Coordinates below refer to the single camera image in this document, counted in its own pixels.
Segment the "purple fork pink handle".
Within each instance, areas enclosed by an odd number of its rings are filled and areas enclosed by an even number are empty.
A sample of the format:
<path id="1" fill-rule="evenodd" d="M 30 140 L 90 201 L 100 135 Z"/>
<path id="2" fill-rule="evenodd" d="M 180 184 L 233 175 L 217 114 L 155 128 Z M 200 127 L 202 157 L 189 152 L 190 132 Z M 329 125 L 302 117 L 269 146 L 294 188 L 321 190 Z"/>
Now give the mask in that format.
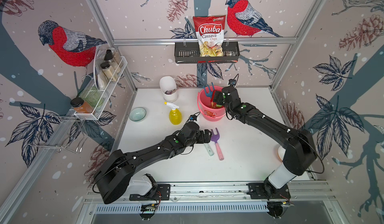
<path id="1" fill-rule="evenodd" d="M 223 155 L 222 150 L 220 148 L 220 145 L 218 143 L 218 140 L 220 139 L 220 133 L 219 133 L 217 128 L 215 128 L 215 130 L 211 129 L 211 132 L 213 134 L 211 137 L 211 141 L 213 141 L 215 143 L 215 147 L 217 150 L 219 160 L 222 161 L 222 160 L 224 160 L 224 155 Z"/>

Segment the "blue fork yellow handle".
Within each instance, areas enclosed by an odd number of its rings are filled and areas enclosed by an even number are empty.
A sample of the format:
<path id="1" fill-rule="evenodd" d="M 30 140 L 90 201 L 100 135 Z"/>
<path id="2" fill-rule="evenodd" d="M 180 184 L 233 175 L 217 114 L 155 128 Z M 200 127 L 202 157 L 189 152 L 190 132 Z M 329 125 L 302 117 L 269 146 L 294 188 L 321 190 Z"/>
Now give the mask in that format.
<path id="1" fill-rule="evenodd" d="M 210 85 L 207 84 L 207 85 L 204 86 L 205 95 L 209 99 L 211 99 L 213 97 L 214 91 L 215 91 L 215 86 L 214 86 L 213 83 L 211 83 Z"/>

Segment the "pink plastic bucket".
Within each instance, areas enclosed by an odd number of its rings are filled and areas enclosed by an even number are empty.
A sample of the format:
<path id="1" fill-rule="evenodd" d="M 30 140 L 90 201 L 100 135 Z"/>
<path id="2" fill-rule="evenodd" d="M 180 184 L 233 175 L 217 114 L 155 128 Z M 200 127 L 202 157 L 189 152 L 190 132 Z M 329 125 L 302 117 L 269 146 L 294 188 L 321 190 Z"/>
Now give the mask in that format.
<path id="1" fill-rule="evenodd" d="M 216 91 L 221 91 L 222 87 L 215 86 Z M 197 107 L 203 117 L 208 121 L 219 121 L 226 115 L 226 110 L 222 108 L 211 108 L 211 102 L 208 97 L 206 97 L 204 88 L 197 95 Z"/>

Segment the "light blue trowel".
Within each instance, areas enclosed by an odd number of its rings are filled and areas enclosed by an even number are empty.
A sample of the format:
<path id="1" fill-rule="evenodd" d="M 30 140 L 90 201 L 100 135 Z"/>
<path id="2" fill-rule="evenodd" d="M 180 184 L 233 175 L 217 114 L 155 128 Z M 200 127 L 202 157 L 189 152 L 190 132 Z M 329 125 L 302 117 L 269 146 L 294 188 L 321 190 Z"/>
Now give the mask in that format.
<path id="1" fill-rule="evenodd" d="M 214 155 L 214 152 L 213 152 L 213 150 L 211 149 L 211 147 L 210 147 L 210 145 L 208 143 L 205 143 L 204 147 L 206 148 L 206 151 L 208 152 L 209 156 L 213 156 Z"/>

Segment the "yellow spray bottle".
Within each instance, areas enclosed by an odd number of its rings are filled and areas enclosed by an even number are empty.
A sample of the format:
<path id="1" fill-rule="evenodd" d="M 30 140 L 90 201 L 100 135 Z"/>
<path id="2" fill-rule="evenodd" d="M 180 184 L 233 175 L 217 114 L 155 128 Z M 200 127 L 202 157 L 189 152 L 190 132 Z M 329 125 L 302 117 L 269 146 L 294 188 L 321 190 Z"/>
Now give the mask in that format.
<path id="1" fill-rule="evenodd" d="M 179 111 L 179 106 L 170 102 L 164 102 L 164 104 L 171 108 L 171 111 L 169 112 L 169 120 L 171 124 L 179 125 L 182 122 L 182 113 Z"/>

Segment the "red spade wooden handle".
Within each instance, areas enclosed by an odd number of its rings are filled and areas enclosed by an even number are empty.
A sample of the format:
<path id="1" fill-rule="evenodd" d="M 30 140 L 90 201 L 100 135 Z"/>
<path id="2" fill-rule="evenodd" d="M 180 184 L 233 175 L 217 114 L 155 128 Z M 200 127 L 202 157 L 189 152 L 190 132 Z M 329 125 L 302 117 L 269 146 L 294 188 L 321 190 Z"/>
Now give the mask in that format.
<path id="1" fill-rule="evenodd" d="M 213 104 L 216 103 L 216 100 L 217 100 L 217 97 L 219 96 L 220 92 L 219 91 L 213 91 L 212 92 L 212 96 L 211 96 L 211 99 L 210 99 L 210 102 L 211 102 L 211 108 L 213 108 Z"/>

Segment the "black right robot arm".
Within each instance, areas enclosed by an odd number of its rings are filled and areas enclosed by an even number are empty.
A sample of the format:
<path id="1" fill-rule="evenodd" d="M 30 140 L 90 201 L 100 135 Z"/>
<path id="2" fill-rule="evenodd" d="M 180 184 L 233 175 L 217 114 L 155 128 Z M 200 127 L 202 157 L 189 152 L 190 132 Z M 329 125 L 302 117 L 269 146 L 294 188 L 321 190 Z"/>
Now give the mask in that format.
<path id="1" fill-rule="evenodd" d="M 225 108 L 231 118 L 252 126 L 286 150 L 283 163 L 264 181 L 265 189 L 279 190 L 295 177 L 301 176 L 318 158 L 311 133 L 283 125 L 262 113 L 255 106 L 242 102 L 234 86 L 213 94 L 213 103 Z"/>

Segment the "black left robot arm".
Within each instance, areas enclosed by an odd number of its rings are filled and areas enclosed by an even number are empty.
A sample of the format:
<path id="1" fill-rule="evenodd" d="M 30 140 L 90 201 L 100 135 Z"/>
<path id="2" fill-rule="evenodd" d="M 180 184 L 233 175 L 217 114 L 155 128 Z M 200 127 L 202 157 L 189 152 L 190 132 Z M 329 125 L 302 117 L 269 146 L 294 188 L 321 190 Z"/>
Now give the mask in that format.
<path id="1" fill-rule="evenodd" d="M 210 143 L 213 133 L 200 130 L 195 122 L 186 123 L 181 130 L 166 136 L 164 140 L 142 150 L 123 153 L 112 152 L 94 174 L 94 183 L 104 204 L 118 200 L 127 190 L 131 178 L 138 171 L 165 159 L 182 154 L 194 144 Z"/>

